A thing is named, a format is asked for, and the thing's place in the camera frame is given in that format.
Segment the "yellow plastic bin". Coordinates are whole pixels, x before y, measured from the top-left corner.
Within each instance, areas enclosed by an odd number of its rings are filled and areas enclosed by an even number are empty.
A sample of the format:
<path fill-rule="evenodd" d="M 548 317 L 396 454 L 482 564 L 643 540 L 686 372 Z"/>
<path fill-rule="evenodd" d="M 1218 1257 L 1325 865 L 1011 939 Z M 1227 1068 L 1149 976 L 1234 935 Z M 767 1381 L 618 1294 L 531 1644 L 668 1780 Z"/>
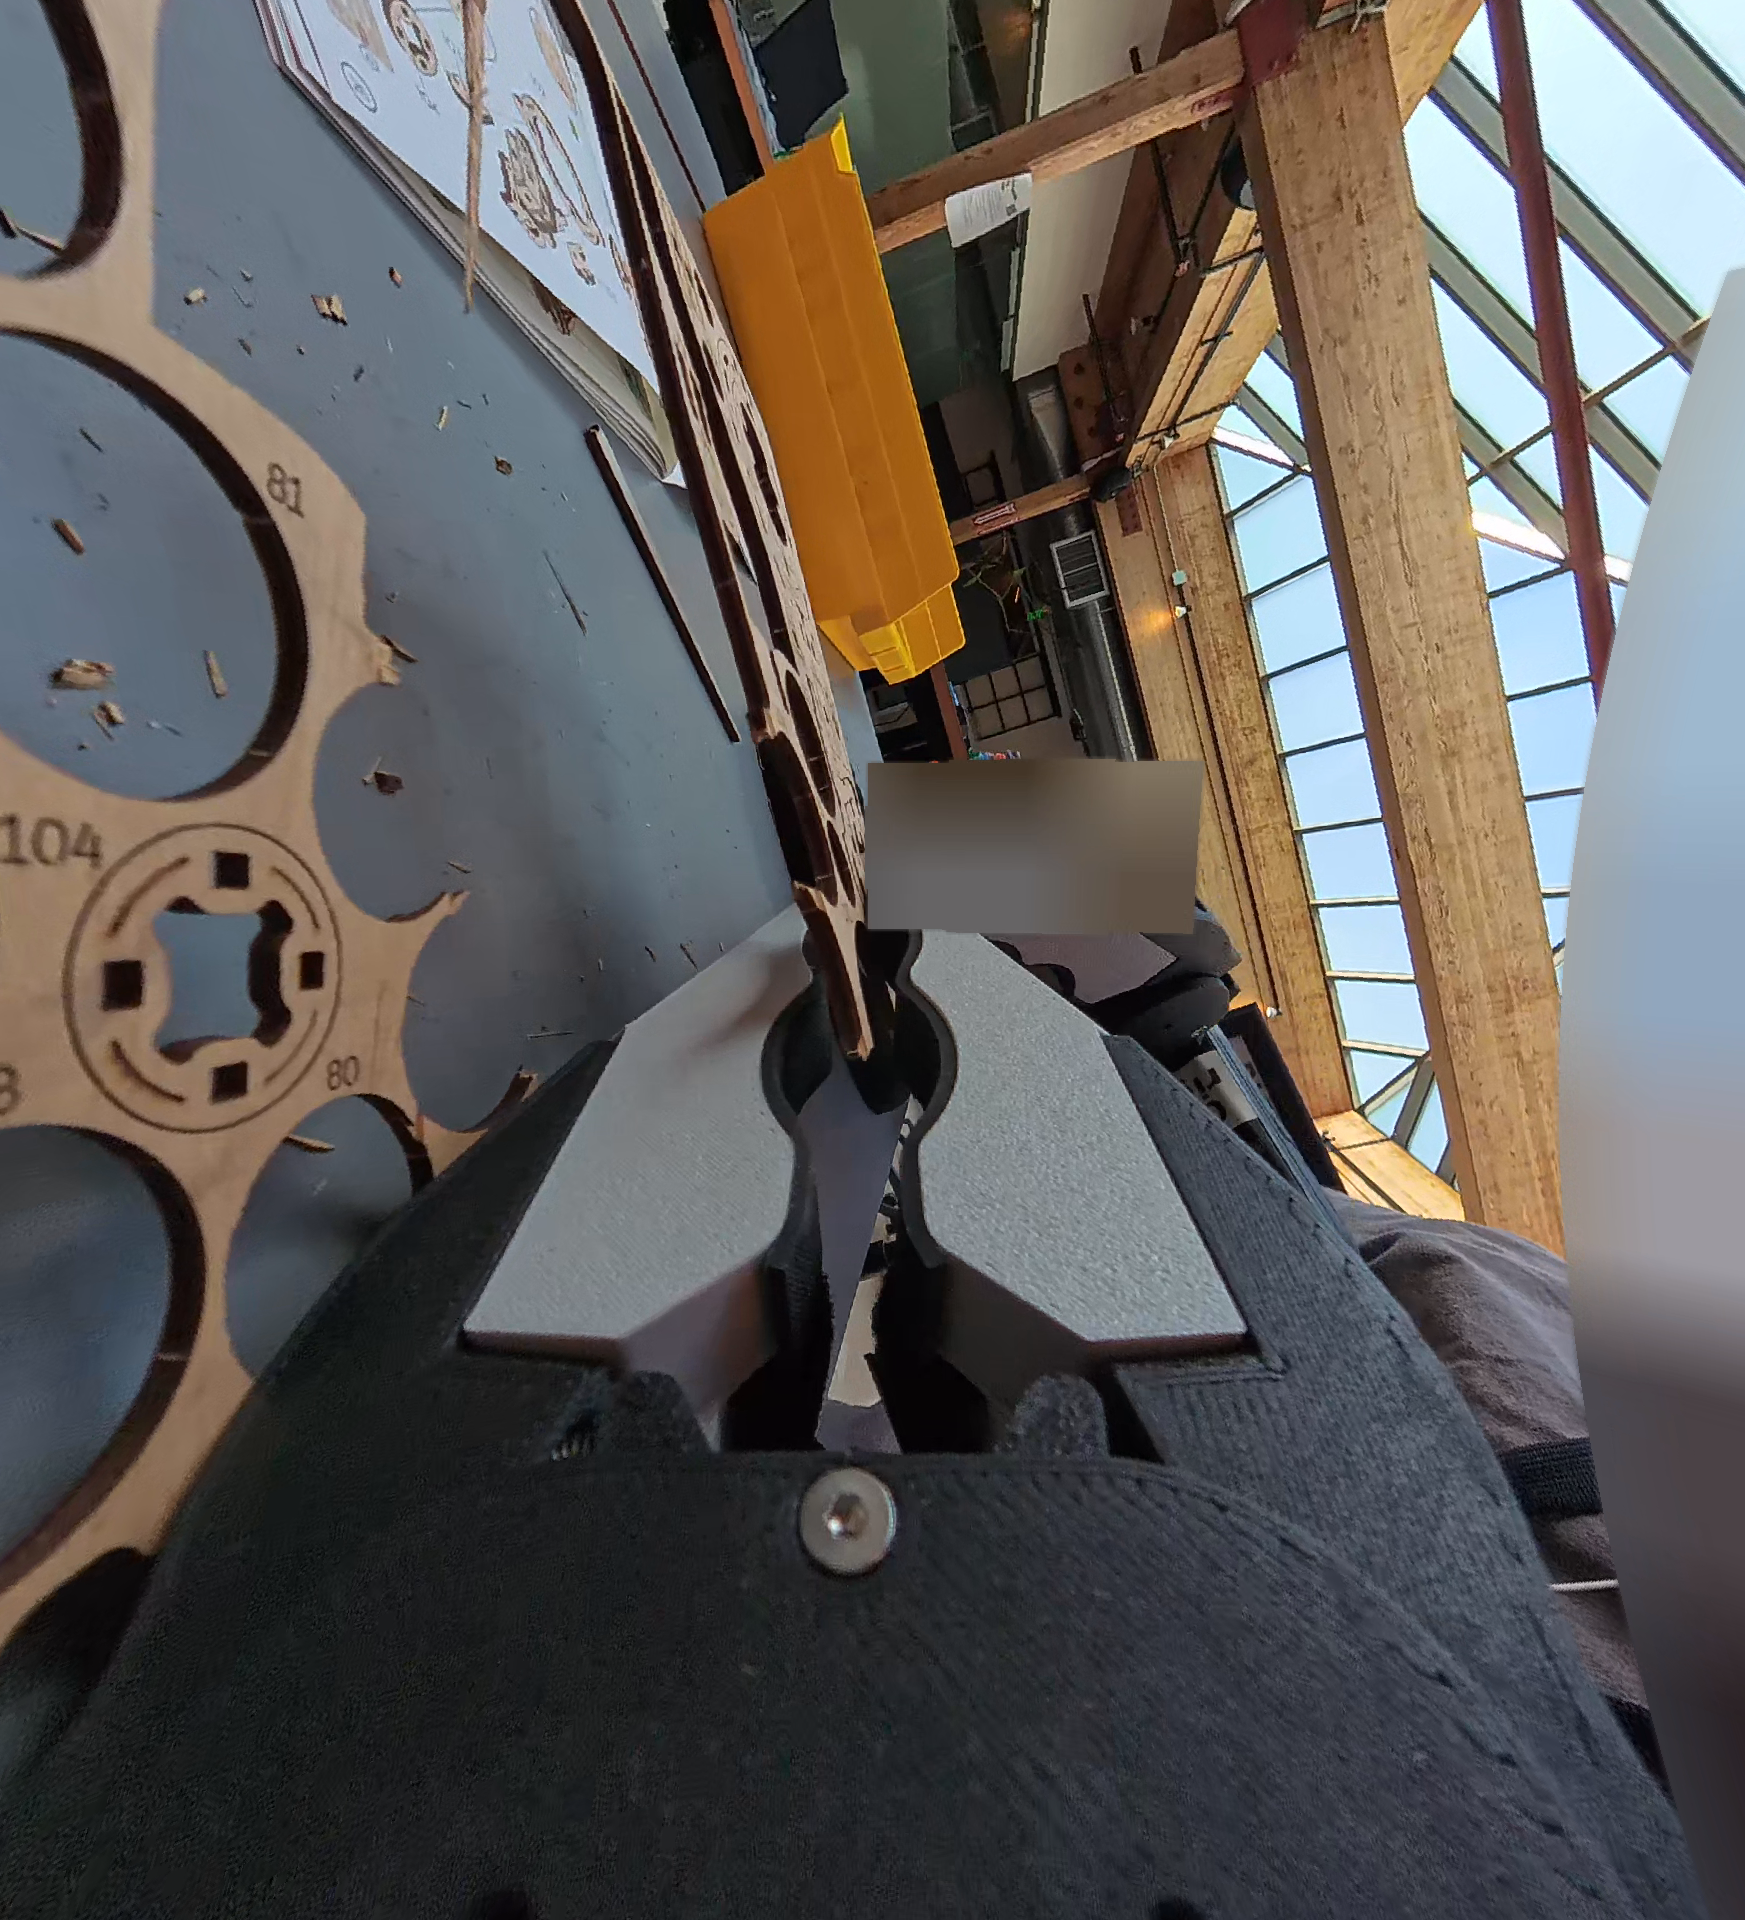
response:
<path fill-rule="evenodd" d="M 849 127 L 716 203 L 703 234 L 819 628 L 856 670 L 909 683 L 966 638 L 957 556 Z"/>

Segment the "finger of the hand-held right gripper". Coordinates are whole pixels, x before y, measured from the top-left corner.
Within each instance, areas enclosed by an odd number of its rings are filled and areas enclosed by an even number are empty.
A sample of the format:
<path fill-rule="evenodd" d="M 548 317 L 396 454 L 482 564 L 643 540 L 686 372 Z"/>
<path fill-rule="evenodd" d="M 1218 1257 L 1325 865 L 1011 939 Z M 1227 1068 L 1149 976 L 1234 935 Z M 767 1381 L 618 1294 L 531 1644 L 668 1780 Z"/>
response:
<path fill-rule="evenodd" d="M 1145 988 L 1176 962 L 1151 935 L 1065 935 L 1065 967 L 1074 979 L 1074 1002 L 1108 1002 Z"/>

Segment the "thin wooden stick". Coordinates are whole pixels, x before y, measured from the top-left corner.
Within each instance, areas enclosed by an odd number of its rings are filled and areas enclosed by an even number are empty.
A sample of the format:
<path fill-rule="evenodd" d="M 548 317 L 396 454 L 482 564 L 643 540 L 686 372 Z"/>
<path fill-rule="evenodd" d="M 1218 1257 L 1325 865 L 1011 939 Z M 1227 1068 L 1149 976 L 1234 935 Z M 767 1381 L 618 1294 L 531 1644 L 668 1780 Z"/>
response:
<path fill-rule="evenodd" d="M 623 468 L 618 468 L 618 454 L 613 454 L 606 426 L 586 426 L 586 446 L 595 454 L 595 468 L 598 468 L 618 518 L 623 518 L 626 540 L 637 543 L 637 553 L 643 558 L 643 572 L 650 572 L 650 581 L 654 581 L 654 588 L 658 588 L 658 599 L 662 599 L 662 604 L 668 616 L 673 637 L 680 638 L 680 650 L 690 655 L 690 670 L 696 670 L 696 677 L 701 677 L 701 687 L 703 687 L 726 738 L 742 742 L 742 725 L 731 722 L 731 714 L 728 714 L 728 704 L 721 693 L 721 683 L 716 683 L 716 673 L 713 673 L 713 665 L 708 665 L 708 655 L 703 655 L 703 650 L 701 650 L 701 638 L 690 632 L 680 599 L 677 599 L 677 588 L 673 588 L 673 581 L 663 572 L 663 558 L 662 558 L 654 536 L 650 536 L 650 522 L 643 522 L 643 511 L 637 503 L 637 492 L 623 481 Z"/>

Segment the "laser-cut wooden parts sheet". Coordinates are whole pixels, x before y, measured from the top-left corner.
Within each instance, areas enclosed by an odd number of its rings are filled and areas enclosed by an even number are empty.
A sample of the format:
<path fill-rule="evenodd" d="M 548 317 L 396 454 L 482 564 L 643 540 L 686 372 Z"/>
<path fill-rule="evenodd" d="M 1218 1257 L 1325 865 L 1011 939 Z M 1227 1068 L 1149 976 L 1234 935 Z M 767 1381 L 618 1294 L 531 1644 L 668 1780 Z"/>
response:
<path fill-rule="evenodd" d="M 571 0 L 553 0 L 549 13 L 595 108 L 643 341 L 742 673 L 747 728 L 793 898 L 809 922 L 813 976 L 837 1046 L 867 1060 L 883 1002 L 867 995 L 861 962 L 866 803 L 767 426 L 587 15 Z"/>

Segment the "open instruction booklet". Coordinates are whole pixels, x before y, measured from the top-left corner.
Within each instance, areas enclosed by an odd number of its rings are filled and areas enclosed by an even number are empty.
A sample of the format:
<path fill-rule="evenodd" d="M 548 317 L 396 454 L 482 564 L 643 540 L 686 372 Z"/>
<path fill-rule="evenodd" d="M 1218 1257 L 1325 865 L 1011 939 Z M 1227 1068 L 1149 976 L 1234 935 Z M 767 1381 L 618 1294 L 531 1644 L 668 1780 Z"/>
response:
<path fill-rule="evenodd" d="M 464 259 L 472 77 L 454 0 L 264 0 L 266 48 L 381 182 Z M 482 4 L 475 287 L 663 484 L 680 484 L 598 113 L 549 4 Z"/>

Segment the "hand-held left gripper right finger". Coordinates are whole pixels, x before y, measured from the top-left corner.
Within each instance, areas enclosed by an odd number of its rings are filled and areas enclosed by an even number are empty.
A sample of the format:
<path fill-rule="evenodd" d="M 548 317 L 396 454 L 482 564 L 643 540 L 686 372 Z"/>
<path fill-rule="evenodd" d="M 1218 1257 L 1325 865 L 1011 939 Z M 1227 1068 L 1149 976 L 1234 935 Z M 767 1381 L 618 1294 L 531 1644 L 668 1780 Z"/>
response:
<path fill-rule="evenodd" d="M 902 1447 L 999 1447 L 1044 1379 L 1250 1371 L 1250 1323 L 1108 1033 L 972 934 L 920 934 L 902 1039 Z"/>

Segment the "large wooden sheet round holes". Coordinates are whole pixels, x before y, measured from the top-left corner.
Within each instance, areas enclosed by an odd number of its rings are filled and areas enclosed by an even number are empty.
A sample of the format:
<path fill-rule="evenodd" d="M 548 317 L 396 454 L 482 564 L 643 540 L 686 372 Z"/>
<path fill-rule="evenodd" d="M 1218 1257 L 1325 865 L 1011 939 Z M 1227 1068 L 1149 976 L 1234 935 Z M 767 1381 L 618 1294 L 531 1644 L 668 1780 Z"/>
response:
<path fill-rule="evenodd" d="M 0 728 L 0 1663 L 158 1556 L 248 1394 L 234 1236 L 303 1121 L 367 1100 L 422 1188 L 537 1081 L 475 1132 L 420 1112 L 410 972 L 464 893 L 375 921 L 320 852 L 320 733 L 396 652 L 363 625 L 355 495 L 151 313 L 159 13 L 41 4 L 79 203 L 61 259 L 0 275 L 0 349 L 184 446 L 264 585 L 275 677 L 248 746 L 184 795 L 106 793 Z"/>

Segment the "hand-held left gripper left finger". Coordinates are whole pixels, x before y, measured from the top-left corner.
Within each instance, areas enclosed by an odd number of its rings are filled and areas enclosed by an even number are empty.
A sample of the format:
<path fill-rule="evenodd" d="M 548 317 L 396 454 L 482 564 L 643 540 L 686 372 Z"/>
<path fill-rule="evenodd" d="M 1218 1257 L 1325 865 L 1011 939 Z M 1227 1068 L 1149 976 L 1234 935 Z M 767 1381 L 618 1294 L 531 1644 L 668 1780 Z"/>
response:
<path fill-rule="evenodd" d="M 799 912 L 658 1002 L 553 1147 L 464 1344 L 663 1375 L 728 1447 L 819 1430 L 819 1091 Z"/>

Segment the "black framed marker sign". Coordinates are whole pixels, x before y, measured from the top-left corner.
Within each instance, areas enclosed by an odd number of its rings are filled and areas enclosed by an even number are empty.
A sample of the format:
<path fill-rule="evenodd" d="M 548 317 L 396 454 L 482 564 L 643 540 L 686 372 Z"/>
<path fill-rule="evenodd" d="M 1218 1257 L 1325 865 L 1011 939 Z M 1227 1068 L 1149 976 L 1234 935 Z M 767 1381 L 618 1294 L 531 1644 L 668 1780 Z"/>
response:
<path fill-rule="evenodd" d="M 1196 1091 L 1293 1188 L 1342 1190 L 1297 1077 L 1250 1002 L 1196 1033 L 1176 1081 Z"/>

